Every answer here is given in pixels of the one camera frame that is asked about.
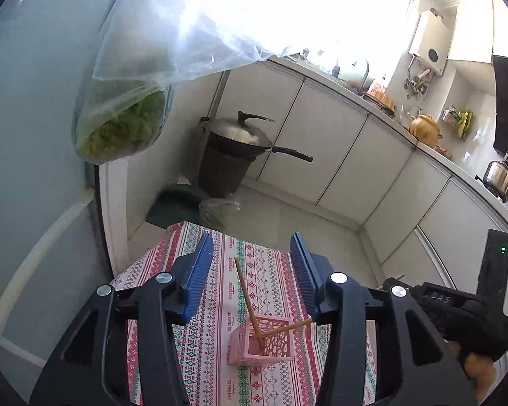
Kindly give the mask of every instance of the stainless steel kettle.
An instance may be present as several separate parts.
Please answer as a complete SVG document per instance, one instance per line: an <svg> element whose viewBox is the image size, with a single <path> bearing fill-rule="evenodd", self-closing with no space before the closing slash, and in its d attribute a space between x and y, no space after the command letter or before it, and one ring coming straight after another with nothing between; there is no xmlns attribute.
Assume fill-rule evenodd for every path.
<svg viewBox="0 0 508 406"><path fill-rule="evenodd" d="M489 192L501 198L502 203L508 201L508 153L500 162L489 163L482 182Z"/></svg>

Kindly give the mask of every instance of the plastic bag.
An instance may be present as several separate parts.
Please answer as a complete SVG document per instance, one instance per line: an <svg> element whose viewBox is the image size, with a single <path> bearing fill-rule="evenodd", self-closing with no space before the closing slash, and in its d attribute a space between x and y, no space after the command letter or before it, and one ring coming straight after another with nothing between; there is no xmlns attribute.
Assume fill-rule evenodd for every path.
<svg viewBox="0 0 508 406"><path fill-rule="evenodd" d="M101 82L91 86L92 99L75 123L76 153L94 164L104 164L150 147L169 116L174 91L173 86L162 89L153 85L126 91L110 104L94 102L98 90L109 92L105 88L106 83Z"/></svg>
<svg viewBox="0 0 508 406"><path fill-rule="evenodd" d="M233 195L225 199L208 199L199 203L199 216L205 227L223 232L233 215L239 212L239 202Z"/></svg>
<svg viewBox="0 0 508 406"><path fill-rule="evenodd" d="M169 113L168 86L302 50L313 32L324 38L329 27L316 20L326 3L323 10L310 6L304 0L117 0L74 119L77 154L101 164L145 149ZM164 97L153 95L159 91ZM156 106L159 125L152 121Z"/></svg>

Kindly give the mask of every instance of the blue gripper pad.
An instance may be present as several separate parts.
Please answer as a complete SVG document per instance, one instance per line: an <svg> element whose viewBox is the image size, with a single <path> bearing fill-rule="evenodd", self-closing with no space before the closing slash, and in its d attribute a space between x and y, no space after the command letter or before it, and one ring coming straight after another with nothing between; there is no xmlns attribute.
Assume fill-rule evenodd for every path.
<svg viewBox="0 0 508 406"><path fill-rule="evenodd" d="M290 257L309 316L318 325L331 322L331 316L339 308L325 294L325 282L334 271L329 260L325 256L311 254L299 232L291 237Z"/></svg>
<svg viewBox="0 0 508 406"><path fill-rule="evenodd" d="M195 252L177 258L171 267L181 293L181 306L175 305L173 310L179 316L179 325L186 325L198 311L213 255L213 237L204 233Z"/></svg>

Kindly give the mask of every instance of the green vegetables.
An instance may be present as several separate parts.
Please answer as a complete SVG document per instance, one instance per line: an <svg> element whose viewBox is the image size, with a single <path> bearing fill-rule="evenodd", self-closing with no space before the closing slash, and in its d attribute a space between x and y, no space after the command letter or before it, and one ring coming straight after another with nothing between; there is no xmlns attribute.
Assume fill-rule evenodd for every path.
<svg viewBox="0 0 508 406"><path fill-rule="evenodd" d="M125 157L151 146L162 130L166 93L156 91L98 126L77 145L79 155L95 164Z"/></svg>

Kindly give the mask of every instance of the wok handle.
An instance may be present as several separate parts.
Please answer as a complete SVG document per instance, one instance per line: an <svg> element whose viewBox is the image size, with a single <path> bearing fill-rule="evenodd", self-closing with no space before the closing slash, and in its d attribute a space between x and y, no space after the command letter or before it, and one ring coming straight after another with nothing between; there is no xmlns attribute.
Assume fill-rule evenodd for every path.
<svg viewBox="0 0 508 406"><path fill-rule="evenodd" d="M300 158L301 160L305 160L309 163L313 162L312 156L308 156L306 154L300 153L299 151L296 151L295 149L283 148L282 146L273 146L271 148L271 152L272 153L288 154L289 156Z"/></svg>
<svg viewBox="0 0 508 406"><path fill-rule="evenodd" d="M239 122L241 122L241 123L245 123L245 120L247 120L247 119L261 119L261 120L266 120L268 122L274 122L273 119L270 119L268 117L258 116L255 114L248 114L248 113L244 113L242 111L239 111L238 115L239 115Z"/></svg>

